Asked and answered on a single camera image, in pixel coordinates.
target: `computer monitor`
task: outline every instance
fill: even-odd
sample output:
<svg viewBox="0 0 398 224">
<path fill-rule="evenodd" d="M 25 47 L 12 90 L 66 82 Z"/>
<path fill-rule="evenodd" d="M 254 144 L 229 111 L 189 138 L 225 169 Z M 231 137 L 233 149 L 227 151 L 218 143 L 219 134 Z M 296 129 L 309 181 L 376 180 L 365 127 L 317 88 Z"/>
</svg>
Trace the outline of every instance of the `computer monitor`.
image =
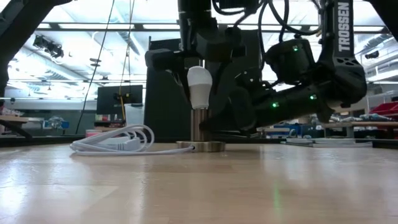
<svg viewBox="0 0 398 224">
<path fill-rule="evenodd" d="M 121 87 L 123 103 L 132 103 L 142 106 L 142 85 Z M 119 98 L 120 86 L 106 86 L 98 88 L 96 114 L 121 114 L 122 105 Z"/>
</svg>

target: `coiled white cable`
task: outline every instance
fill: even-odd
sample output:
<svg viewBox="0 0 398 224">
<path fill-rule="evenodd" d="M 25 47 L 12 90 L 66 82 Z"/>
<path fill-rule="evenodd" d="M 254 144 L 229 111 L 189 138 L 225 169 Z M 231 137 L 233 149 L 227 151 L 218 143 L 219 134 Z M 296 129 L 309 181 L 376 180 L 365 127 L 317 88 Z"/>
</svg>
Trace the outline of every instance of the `coiled white cable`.
<svg viewBox="0 0 398 224">
<path fill-rule="evenodd" d="M 142 129 L 145 129 L 149 132 L 150 142 L 148 142 L 148 139 Z M 113 138 L 123 133 L 127 134 L 128 136 L 130 136 L 130 133 L 132 133 L 132 139 L 131 137 Z M 137 137 L 137 134 L 140 134 L 143 140 Z M 106 141 L 107 139 L 110 140 L 110 138 L 112 138 L 112 143 L 107 144 Z M 73 149 L 75 151 L 75 154 L 78 156 L 166 155 L 191 152 L 194 150 L 194 147 L 191 146 L 183 149 L 148 152 L 148 148 L 153 145 L 154 141 L 155 134 L 153 130 L 151 130 L 151 128 L 142 124 L 133 124 L 114 131 L 96 134 L 82 140 L 74 141 L 72 144 L 70 144 L 70 148 Z"/>
</svg>

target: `brass base plate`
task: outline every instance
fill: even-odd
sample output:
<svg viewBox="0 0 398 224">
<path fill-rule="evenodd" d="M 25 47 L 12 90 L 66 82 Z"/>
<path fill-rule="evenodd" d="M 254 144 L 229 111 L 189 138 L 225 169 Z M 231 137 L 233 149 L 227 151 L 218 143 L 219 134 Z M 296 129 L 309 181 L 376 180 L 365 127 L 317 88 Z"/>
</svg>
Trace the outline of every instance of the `brass base plate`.
<svg viewBox="0 0 398 224">
<path fill-rule="evenodd" d="M 190 142 L 179 141 L 177 142 L 178 148 L 185 148 L 193 146 L 194 152 L 223 152 L 225 151 L 225 142 Z"/>
</svg>

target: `red object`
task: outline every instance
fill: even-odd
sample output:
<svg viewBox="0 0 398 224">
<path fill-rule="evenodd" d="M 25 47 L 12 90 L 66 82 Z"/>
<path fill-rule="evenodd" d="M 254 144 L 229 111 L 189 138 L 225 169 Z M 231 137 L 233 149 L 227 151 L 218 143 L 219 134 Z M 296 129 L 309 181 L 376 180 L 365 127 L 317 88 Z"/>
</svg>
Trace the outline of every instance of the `red object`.
<svg viewBox="0 0 398 224">
<path fill-rule="evenodd" d="M 371 110 L 370 113 L 398 119 L 398 102 L 383 103 Z"/>
</svg>

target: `white light bulb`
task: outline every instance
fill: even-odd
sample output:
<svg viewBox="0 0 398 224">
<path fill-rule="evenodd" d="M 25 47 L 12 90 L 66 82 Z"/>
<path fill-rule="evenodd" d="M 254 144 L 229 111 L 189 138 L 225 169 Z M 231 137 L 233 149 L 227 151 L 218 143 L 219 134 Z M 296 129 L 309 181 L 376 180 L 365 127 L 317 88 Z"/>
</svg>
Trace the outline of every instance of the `white light bulb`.
<svg viewBox="0 0 398 224">
<path fill-rule="evenodd" d="M 191 93 L 192 108 L 208 108 L 211 86 L 213 84 L 210 72 L 201 66 L 195 66 L 189 69 L 187 79 Z"/>
</svg>

